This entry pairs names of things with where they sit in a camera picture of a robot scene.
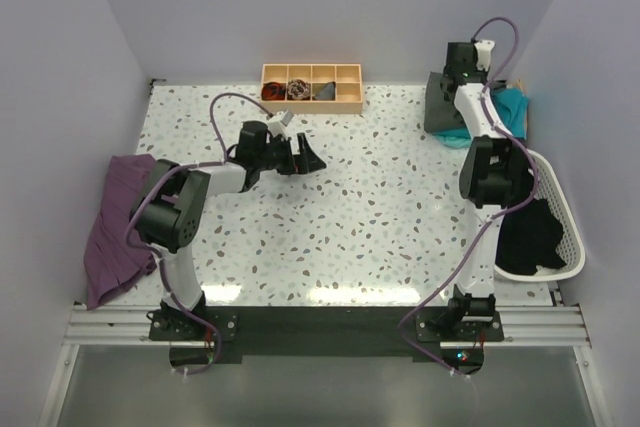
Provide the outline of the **dark grey t shirt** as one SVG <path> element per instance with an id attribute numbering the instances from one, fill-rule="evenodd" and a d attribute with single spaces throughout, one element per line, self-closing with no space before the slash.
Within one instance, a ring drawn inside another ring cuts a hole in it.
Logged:
<path id="1" fill-rule="evenodd" d="M 424 130 L 427 133 L 466 127 L 462 114 L 453 103 L 443 100 L 440 90 L 442 73 L 431 72 L 427 81 L 424 102 Z"/>

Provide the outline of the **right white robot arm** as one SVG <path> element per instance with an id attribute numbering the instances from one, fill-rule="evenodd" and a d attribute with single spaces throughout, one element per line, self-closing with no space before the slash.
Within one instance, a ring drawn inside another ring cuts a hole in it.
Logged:
<path id="1" fill-rule="evenodd" d="M 531 166 L 522 143 L 504 125 L 491 99 L 488 73 L 495 43 L 451 42 L 440 81 L 444 99 L 461 114 L 471 145 L 459 175 L 468 202 L 473 240 L 459 267 L 446 313 L 437 325 L 459 340 L 469 339 L 481 323 L 494 322 L 494 268 L 502 221 Z"/>

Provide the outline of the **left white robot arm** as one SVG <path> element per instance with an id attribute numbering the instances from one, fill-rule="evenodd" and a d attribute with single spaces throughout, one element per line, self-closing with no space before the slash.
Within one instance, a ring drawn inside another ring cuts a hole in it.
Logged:
<path id="1" fill-rule="evenodd" d="M 157 261 L 164 288 L 161 310 L 173 315 L 171 325 L 183 338 L 196 339 L 207 327 L 206 298 L 196 278 L 191 249 L 206 202 L 222 194 L 251 190 L 266 171 L 292 176 L 326 168 L 304 133 L 297 135 L 297 143 L 294 149 L 280 121 L 246 121 L 238 141 L 224 150 L 222 161 L 155 162 L 131 208 L 124 241 L 150 252 Z"/>

